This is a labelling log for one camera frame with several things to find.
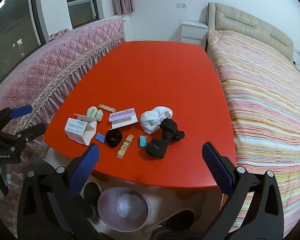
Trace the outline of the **white cardboard box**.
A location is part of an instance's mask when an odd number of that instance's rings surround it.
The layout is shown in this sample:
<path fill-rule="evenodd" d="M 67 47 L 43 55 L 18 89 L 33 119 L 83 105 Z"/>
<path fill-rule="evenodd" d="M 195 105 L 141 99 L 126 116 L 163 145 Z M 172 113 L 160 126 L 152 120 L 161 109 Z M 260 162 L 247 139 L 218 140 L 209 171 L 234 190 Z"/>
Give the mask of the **white cardboard box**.
<path fill-rule="evenodd" d="M 97 120 L 86 115 L 75 114 L 76 119 L 68 118 L 65 133 L 70 140 L 89 146 L 96 134 Z"/>

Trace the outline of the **green paper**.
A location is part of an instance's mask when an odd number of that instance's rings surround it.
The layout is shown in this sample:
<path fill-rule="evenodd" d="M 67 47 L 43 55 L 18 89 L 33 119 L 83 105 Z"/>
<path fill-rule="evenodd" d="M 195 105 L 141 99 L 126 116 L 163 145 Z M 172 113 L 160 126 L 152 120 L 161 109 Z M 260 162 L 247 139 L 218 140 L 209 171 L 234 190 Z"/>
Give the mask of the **green paper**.
<path fill-rule="evenodd" d="M 103 118 L 103 112 L 95 106 L 91 106 L 87 110 L 87 116 L 96 119 L 97 122 L 101 122 Z"/>

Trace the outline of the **blue small wrapper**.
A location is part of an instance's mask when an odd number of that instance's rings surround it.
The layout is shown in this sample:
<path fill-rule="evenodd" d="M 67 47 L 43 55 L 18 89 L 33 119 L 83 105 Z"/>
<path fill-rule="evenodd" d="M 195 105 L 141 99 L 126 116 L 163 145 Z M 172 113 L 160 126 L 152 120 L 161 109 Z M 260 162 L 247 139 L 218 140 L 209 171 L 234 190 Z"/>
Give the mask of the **blue small wrapper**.
<path fill-rule="evenodd" d="M 96 140 L 101 142 L 101 143 L 105 143 L 106 137 L 100 133 L 97 133 L 96 135 Z"/>

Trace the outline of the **purple white box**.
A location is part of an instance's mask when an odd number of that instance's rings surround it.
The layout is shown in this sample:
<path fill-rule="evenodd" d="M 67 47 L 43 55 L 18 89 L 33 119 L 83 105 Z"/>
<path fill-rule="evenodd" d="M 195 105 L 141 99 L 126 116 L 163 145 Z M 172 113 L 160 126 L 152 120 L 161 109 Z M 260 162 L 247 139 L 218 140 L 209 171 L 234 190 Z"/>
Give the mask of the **purple white box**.
<path fill-rule="evenodd" d="M 138 122 L 134 108 L 125 109 L 109 115 L 109 122 L 112 129 L 132 125 Z"/>

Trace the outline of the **wooden clothespin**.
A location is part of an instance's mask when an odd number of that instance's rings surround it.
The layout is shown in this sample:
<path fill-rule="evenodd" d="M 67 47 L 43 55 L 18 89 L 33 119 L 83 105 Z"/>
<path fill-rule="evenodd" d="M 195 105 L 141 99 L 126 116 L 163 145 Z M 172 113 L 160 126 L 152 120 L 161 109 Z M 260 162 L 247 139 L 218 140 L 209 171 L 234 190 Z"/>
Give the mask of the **wooden clothespin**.
<path fill-rule="evenodd" d="M 132 140 L 134 139 L 134 135 L 129 134 L 128 137 L 123 141 L 123 144 L 121 145 L 119 151 L 117 152 L 117 158 L 122 159 L 125 156 L 125 153 L 127 152 Z"/>

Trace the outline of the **cyan small wrapper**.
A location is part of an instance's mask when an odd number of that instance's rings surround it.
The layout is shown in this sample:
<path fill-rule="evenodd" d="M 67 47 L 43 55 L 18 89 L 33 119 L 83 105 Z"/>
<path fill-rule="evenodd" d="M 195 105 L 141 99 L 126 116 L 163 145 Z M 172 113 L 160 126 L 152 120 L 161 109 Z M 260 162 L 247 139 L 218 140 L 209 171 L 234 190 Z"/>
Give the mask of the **cyan small wrapper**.
<path fill-rule="evenodd" d="M 147 146 L 147 137 L 145 135 L 139 136 L 139 146 L 140 148 L 145 148 Z"/>

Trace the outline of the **black sock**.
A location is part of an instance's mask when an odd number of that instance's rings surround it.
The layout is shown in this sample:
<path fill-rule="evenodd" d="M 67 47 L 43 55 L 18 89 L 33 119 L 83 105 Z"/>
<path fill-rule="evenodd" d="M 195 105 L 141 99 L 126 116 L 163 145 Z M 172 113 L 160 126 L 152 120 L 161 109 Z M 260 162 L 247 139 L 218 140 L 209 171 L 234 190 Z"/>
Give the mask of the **black sock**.
<path fill-rule="evenodd" d="M 185 132 L 178 129 L 178 125 L 172 119 L 166 118 L 160 124 L 162 130 L 160 139 L 152 139 L 146 146 L 146 152 L 156 158 L 163 158 L 170 143 L 185 138 Z"/>

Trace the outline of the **white cloth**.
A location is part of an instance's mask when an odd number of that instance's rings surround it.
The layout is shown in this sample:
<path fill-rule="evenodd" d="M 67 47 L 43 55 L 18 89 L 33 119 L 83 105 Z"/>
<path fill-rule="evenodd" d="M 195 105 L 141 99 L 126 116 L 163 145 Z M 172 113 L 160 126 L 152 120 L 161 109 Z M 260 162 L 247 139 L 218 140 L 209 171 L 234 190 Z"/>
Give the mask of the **white cloth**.
<path fill-rule="evenodd" d="M 160 128 L 160 124 L 164 119 L 171 119 L 172 115 L 173 111 L 170 108 L 157 106 L 141 114 L 140 124 L 146 134 L 152 134 Z"/>

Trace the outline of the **pink trash bin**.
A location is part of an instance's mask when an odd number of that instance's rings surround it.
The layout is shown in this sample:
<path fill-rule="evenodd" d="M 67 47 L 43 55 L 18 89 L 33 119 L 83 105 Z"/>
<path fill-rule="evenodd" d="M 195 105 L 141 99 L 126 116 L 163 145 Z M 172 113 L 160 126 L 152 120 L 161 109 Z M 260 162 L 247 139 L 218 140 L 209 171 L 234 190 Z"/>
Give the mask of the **pink trash bin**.
<path fill-rule="evenodd" d="M 98 199 L 97 210 L 101 220 L 118 232 L 138 231 L 151 216 L 148 199 L 128 187 L 106 189 Z"/>

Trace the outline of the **pink quilted bed cover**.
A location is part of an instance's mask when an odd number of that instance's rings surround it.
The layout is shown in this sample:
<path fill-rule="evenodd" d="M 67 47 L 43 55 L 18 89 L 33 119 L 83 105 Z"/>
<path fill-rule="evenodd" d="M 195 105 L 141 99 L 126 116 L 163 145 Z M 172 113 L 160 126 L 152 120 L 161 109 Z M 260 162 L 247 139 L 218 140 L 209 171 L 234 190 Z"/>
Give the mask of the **pink quilted bed cover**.
<path fill-rule="evenodd" d="M 31 105 L 32 112 L 12 119 L 1 131 L 16 135 L 39 123 L 47 127 L 89 70 L 124 41 L 124 21 L 117 17 L 64 33 L 32 53 L 0 84 L 0 110 Z M 25 148 L 41 153 L 45 137 Z"/>

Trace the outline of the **dark window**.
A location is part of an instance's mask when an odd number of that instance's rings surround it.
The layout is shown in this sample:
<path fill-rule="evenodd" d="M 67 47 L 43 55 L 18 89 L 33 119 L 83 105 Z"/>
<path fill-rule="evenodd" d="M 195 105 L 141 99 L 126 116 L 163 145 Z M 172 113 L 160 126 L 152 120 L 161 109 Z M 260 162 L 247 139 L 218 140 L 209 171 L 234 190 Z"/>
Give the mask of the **dark window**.
<path fill-rule="evenodd" d="M 67 6 L 73 28 L 100 19 L 97 0 L 67 0 Z"/>

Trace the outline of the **red table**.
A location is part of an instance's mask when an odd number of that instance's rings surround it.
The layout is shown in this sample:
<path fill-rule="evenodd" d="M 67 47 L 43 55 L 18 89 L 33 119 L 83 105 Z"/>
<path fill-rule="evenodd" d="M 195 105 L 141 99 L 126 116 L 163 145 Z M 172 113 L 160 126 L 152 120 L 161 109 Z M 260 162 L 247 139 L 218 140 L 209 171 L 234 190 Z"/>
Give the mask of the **red table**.
<path fill-rule="evenodd" d="M 69 118 L 91 106 L 117 111 L 133 108 L 137 115 L 157 106 L 172 110 L 172 119 L 185 138 L 170 144 L 163 158 L 139 147 L 139 123 L 121 128 L 134 135 L 122 159 L 118 147 L 99 143 L 100 158 L 94 175 L 133 183 L 171 188 L 208 188 L 215 181 L 202 159 L 202 146 L 235 160 L 235 143 L 228 105 L 216 71 L 198 45 L 168 41 L 123 42 L 102 58 L 75 86 L 56 112 L 44 141 L 57 152 L 74 158 L 85 146 L 68 138 Z"/>

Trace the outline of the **white nightstand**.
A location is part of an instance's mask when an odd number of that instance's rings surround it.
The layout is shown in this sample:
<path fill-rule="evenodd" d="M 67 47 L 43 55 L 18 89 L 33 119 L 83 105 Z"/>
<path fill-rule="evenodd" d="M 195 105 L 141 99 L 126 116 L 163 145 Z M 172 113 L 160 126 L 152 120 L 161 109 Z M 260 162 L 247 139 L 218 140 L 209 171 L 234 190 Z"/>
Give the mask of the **white nightstand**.
<path fill-rule="evenodd" d="M 205 47 L 207 31 L 205 23 L 184 20 L 181 23 L 181 42 Z"/>

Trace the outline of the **beige leather headboard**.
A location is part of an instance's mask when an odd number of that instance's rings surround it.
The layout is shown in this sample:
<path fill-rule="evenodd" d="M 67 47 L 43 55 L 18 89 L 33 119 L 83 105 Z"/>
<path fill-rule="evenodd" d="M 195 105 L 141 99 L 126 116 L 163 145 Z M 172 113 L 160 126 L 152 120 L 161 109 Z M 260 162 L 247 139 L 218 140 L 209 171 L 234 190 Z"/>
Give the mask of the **beige leather headboard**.
<path fill-rule="evenodd" d="M 280 29 L 239 9 L 221 3 L 208 3 L 206 23 L 209 30 L 228 30 L 249 36 L 276 49 L 293 60 L 294 43 Z"/>

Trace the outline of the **wall power outlet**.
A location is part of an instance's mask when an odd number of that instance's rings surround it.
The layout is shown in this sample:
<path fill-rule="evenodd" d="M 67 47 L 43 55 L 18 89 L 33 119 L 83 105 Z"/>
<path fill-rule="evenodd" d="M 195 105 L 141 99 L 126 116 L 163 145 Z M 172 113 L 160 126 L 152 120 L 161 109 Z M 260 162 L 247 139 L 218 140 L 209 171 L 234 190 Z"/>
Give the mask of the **wall power outlet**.
<path fill-rule="evenodd" d="M 187 4 L 186 3 L 177 3 L 176 7 L 180 8 L 180 9 L 187 9 Z"/>

